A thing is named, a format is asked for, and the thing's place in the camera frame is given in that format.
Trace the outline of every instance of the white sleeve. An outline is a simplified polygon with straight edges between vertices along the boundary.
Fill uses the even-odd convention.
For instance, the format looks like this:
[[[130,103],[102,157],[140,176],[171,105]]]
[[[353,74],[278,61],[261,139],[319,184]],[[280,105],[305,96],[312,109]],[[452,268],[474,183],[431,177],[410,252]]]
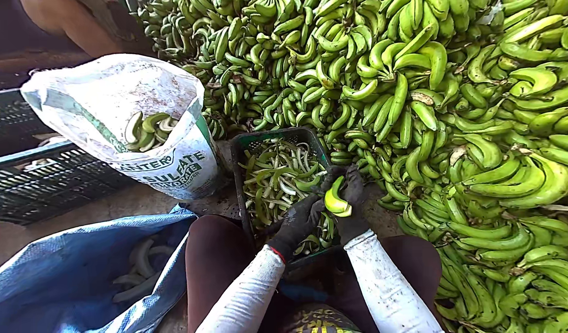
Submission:
[[[352,239],[344,249],[380,332],[443,332],[372,230]]]
[[[257,332],[283,272],[280,256],[264,245],[224,291],[196,332]]]

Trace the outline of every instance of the floor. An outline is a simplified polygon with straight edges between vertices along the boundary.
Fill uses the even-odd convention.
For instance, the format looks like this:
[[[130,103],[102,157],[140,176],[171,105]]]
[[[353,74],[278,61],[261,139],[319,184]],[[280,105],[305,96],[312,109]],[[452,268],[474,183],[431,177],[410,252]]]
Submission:
[[[224,156],[230,155],[228,152],[224,152],[224,147],[221,147],[221,151]],[[395,215],[377,204],[376,200],[382,196],[381,190],[374,184],[369,184],[366,190],[369,197],[364,203],[363,215],[369,221],[373,231],[379,238],[400,235],[401,231],[395,223]],[[180,200],[141,184],[72,212],[27,227],[0,222],[0,265],[28,243],[52,233],[124,216],[165,213],[178,202]],[[181,200],[181,202],[187,203],[187,207],[199,215],[236,216],[238,214],[237,193],[234,184],[227,185],[217,195],[194,201]],[[184,320],[186,309],[187,302],[184,297],[165,316],[156,332],[186,332],[187,323]]]

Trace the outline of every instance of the brown pants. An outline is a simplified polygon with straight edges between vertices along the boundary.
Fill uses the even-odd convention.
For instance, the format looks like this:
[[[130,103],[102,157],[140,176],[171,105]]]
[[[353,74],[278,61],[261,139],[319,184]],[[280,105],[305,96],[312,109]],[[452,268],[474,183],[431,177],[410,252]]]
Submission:
[[[428,308],[434,308],[434,296],[442,272],[434,246],[421,238],[396,236],[381,242],[393,263],[409,281]],[[200,217],[189,229],[185,248],[187,276],[187,330],[195,332],[222,293],[253,260],[255,251],[243,230],[216,215]],[[342,290],[327,303],[346,315],[363,332],[378,332],[362,297],[358,281],[346,274]],[[260,331],[294,309],[295,303],[281,293],[274,293]]]

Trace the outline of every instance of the gloved hand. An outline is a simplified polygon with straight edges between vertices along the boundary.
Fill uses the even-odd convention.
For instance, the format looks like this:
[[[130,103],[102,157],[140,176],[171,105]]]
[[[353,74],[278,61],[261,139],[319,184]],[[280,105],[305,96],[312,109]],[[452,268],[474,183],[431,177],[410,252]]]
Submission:
[[[298,245],[317,226],[323,210],[325,210],[323,199],[316,194],[293,204],[284,214],[280,230],[267,242],[267,245],[280,253],[285,263],[288,262]]]
[[[364,184],[356,165],[348,167],[331,166],[327,169],[327,176],[321,183],[321,192],[325,193],[331,188],[333,182],[339,176],[345,175],[344,187],[339,192],[339,197],[352,206],[352,215],[348,217],[334,216],[337,220],[337,230],[341,237],[341,245],[360,236],[369,229],[368,222],[362,216],[362,202],[364,201]]]

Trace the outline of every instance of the black plastic crate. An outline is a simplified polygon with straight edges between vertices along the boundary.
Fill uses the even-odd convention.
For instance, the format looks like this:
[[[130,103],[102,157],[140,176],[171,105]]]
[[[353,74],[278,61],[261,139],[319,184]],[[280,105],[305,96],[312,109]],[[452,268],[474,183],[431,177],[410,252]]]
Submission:
[[[0,156],[37,147],[35,134],[53,133],[43,124],[19,89],[0,91]]]
[[[249,150],[253,154],[253,150],[266,139],[285,138],[288,142],[299,143],[306,142],[309,144],[312,153],[317,156],[319,163],[325,168],[331,165],[325,149],[317,139],[315,133],[307,127],[291,127],[288,129],[280,129],[266,132],[244,133],[239,134],[231,140],[231,163],[233,165],[233,172],[235,176],[235,185],[237,186],[237,197],[239,201],[239,215],[243,219],[243,230],[253,246],[255,246],[255,236],[253,233],[253,226],[247,208],[245,207],[246,195],[243,193],[244,172],[240,163],[246,162],[245,150]],[[307,265],[317,258],[318,255],[334,253],[340,249],[340,245],[334,245],[325,250],[317,253],[309,254],[305,257],[299,258],[286,265],[288,270],[296,269]]]
[[[29,149],[0,157],[0,220],[49,219],[136,183],[72,142]]]

